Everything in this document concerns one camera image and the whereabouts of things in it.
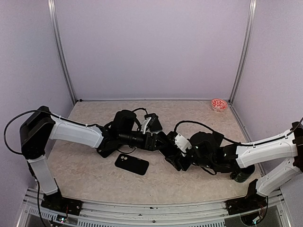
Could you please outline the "grey-edged black smartphone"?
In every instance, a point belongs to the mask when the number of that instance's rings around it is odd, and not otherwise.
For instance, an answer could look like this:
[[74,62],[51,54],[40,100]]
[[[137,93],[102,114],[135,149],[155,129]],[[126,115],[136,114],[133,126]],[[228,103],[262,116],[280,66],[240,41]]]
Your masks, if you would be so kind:
[[177,153],[181,153],[179,148],[175,145],[175,141],[174,141],[174,138],[176,137],[177,133],[174,131],[170,131],[166,135],[167,135],[171,145],[168,149],[161,150],[160,153],[163,154],[164,157],[175,156]]

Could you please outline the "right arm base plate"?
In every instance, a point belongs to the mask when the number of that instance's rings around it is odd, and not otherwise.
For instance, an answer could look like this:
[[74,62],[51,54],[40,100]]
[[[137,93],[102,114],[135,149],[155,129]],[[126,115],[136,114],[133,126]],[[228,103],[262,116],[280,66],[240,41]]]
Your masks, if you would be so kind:
[[240,214],[267,206],[267,197],[257,194],[256,184],[257,179],[249,183],[246,196],[229,199],[225,202],[229,215]]

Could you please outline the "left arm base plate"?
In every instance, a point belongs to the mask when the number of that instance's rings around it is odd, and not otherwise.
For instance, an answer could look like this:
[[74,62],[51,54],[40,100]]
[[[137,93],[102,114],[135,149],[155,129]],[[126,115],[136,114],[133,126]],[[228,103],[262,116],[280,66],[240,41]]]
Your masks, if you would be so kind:
[[44,194],[41,202],[43,208],[75,216],[80,215],[82,204],[82,201],[63,197],[58,192],[51,195]]

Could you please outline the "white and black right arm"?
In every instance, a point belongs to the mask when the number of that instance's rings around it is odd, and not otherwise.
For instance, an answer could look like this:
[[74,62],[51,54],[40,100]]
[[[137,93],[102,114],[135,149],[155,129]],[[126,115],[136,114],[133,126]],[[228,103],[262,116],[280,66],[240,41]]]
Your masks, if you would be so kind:
[[255,164],[284,158],[285,160],[262,178],[250,183],[251,192],[242,199],[242,206],[252,210],[261,201],[293,177],[303,172],[303,125],[294,122],[291,129],[276,136],[250,143],[226,138],[211,129],[197,132],[187,139],[176,130],[168,134],[168,146],[163,151],[166,161],[177,170],[191,165],[217,173],[244,173],[249,177]]

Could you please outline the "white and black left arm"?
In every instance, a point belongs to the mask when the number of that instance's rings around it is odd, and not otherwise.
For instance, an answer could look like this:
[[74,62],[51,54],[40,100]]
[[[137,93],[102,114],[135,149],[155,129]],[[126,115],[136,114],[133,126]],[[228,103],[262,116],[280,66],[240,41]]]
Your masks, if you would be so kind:
[[122,110],[114,120],[100,126],[84,124],[64,119],[41,106],[21,125],[21,154],[27,160],[33,176],[39,182],[48,203],[56,210],[66,206],[66,199],[58,191],[59,187],[49,169],[45,147],[49,140],[64,140],[95,148],[102,157],[108,157],[122,145],[147,151],[161,150],[168,146],[163,132],[146,132],[135,112]]

